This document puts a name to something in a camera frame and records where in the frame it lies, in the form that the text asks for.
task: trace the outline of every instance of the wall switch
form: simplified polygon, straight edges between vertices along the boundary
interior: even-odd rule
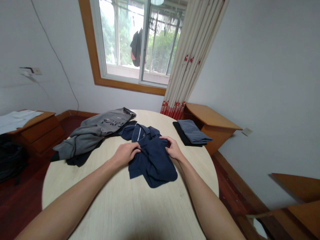
[[[35,75],[42,75],[42,72],[40,71],[40,68],[32,68],[32,71]]]
[[[246,128],[242,131],[242,133],[248,137],[251,133],[253,133],[253,131],[249,128]]]

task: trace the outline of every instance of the curtain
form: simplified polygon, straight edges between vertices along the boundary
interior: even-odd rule
[[[180,119],[229,0],[189,0],[161,113]]]

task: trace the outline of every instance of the wall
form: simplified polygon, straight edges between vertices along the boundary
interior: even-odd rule
[[[253,133],[219,151],[269,207],[295,201],[272,172],[320,178],[320,2],[231,0],[189,102]]]
[[[0,115],[19,109],[63,112],[75,100],[30,1],[0,2]],[[34,83],[18,67],[39,67]]]
[[[160,111],[163,96],[94,85],[79,3],[34,0],[39,17],[62,61],[81,111],[104,112],[127,107]],[[18,109],[76,109],[77,103],[60,63],[34,13],[31,1],[0,3],[0,115]],[[39,67],[34,83],[18,67]]]
[[[34,0],[34,3],[66,69],[81,111],[101,113],[127,107],[160,112],[163,96],[94,85],[77,0]]]

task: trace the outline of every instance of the tree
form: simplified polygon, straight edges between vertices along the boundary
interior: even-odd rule
[[[149,41],[148,41],[148,52],[147,52],[147,63],[146,69],[150,69],[150,58],[152,53],[152,44],[153,44],[153,33],[150,32],[149,34]],[[175,52],[177,49],[178,41],[179,41],[180,34],[178,33],[176,43],[174,46],[169,71],[168,74],[171,72]],[[172,42],[174,38],[174,32],[167,32],[166,36],[164,36],[164,30],[161,31],[158,35],[156,35],[156,39],[154,42],[154,49],[153,49],[153,56],[152,56],[152,71],[165,74],[167,70],[167,65],[170,57]]]
[[[100,9],[101,26],[103,35],[104,54],[107,63],[116,63],[116,38],[114,34],[114,25],[110,25],[108,19],[105,17]]]
[[[131,20],[128,11],[119,8],[120,65],[133,65],[131,59]]]

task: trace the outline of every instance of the wooden table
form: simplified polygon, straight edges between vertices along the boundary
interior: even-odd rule
[[[172,122],[160,113],[132,110],[134,119],[147,127],[153,126],[165,136],[176,139],[202,179],[219,196],[217,174],[204,147],[184,146]],[[106,138],[92,152],[82,167],[69,166],[65,161],[52,162],[47,171],[42,208],[111,158],[121,137]],[[179,164],[173,160],[178,179],[158,188],[150,188],[143,176],[129,179],[128,168],[118,172],[99,192],[88,212],[69,239],[206,239],[192,208]]]
[[[30,119],[22,128],[6,133],[13,142],[26,148],[32,157],[41,157],[59,144],[65,134],[54,112],[43,112]]]
[[[208,142],[206,149],[212,156],[236,130],[242,128],[226,119],[206,105],[187,103],[181,119],[191,119],[213,141]]]

